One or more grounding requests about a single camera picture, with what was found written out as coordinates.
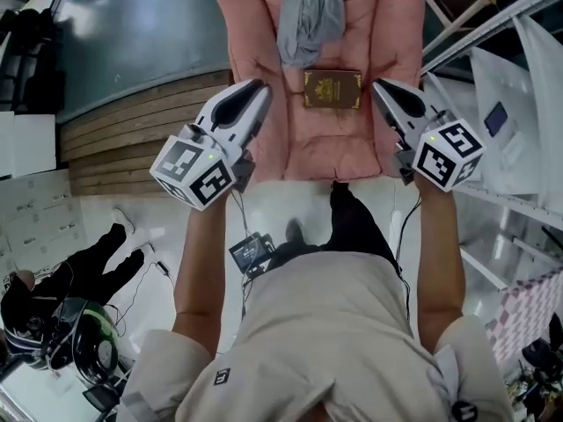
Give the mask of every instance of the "forearm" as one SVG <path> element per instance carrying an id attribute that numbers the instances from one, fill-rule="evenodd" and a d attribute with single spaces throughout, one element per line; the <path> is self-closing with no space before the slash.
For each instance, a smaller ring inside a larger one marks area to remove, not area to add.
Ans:
<path id="1" fill-rule="evenodd" d="M 422 193 L 418 279 L 419 333 L 432 352 L 452 322 L 462 316 L 465 273 L 459 252 L 452 193 Z"/>
<path id="2" fill-rule="evenodd" d="M 218 342 L 225 296 L 226 200 L 226 195 L 221 196 L 205 211 L 190 213 L 174 289 L 177 316 L 173 330 L 210 351 Z"/>

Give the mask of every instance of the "shirt logo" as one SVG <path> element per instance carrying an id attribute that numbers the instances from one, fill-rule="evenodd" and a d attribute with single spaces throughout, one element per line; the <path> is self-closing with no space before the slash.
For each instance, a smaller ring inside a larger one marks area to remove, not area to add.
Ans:
<path id="1" fill-rule="evenodd" d="M 220 384 L 225 384 L 229 380 L 230 368 L 223 369 L 217 372 L 215 376 L 215 381 L 213 382 L 213 386 L 219 386 Z"/>

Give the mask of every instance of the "beige shirt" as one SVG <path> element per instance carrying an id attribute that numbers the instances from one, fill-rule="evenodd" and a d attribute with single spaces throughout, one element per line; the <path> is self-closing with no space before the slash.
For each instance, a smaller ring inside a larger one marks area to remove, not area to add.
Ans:
<path id="1" fill-rule="evenodd" d="M 457 320 L 437 350 L 445 346 L 457 398 L 479 421 L 511 420 L 479 319 Z M 442 376 L 413 338 L 387 260 L 312 253 L 256 279 L 237 340 L 214 360 L 189 338 L 150 332 L 118 421 L 295 421 L 320 401 L 334 421 L 446 421 Z"/>

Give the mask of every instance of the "black pants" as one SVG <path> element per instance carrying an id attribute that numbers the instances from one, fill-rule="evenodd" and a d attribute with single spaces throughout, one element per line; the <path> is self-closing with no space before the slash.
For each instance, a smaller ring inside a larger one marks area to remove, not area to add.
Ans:
<path id="1" fill-rule="evenodd" d="M 397 261 L 371 212 L 356 199 L 346 184 L 333 184 L 331 208 L 333 234 L 325 245 L 308 245 L 297 241 L 282 244 L 273 253 L 267 270 L 283 266 L 293 258 L 315 251 L 358 251 L 387 259 L 399 273 Z"/>
<path id="2" fill-rule="evenodd" d="M 107 261 L 125 239 L 125 229 L 115 223 L 92 247 L 71 255 L 53 275 L 35 287 L 33 294 L 55 296 L 57 300 L 68 294 L 106 305 L 144 263 L 143 252 L 135 250 L 114 271 L 104 273 Z"/>

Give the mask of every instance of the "white shoe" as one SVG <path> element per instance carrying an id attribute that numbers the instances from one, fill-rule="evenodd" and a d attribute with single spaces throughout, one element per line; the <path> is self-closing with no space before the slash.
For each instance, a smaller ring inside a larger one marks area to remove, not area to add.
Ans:
<path id="1" fill-rule="evenodd" d="M 112 220 L 115 223 L 123 225 L 123 228 L 125 228 L 125 234 L 127 236 L 131 236 L 133 233 L 135 233 L 135 225 L 131 223 L 131 221 L 123 214 L 123 211 L 121 211 L 118 207 L 112 209 Z"/>
<path id="2" fill-rule="evenodd" d="M 145 262 L 148 259 L 152 258 L 152 256 L 155 254 L 155 249 L 154 249 L 154 247 L 152 246 L 151 243 L 143 244 L 137 250 L 140 250 L 140 251 L 143 252 Z"/>

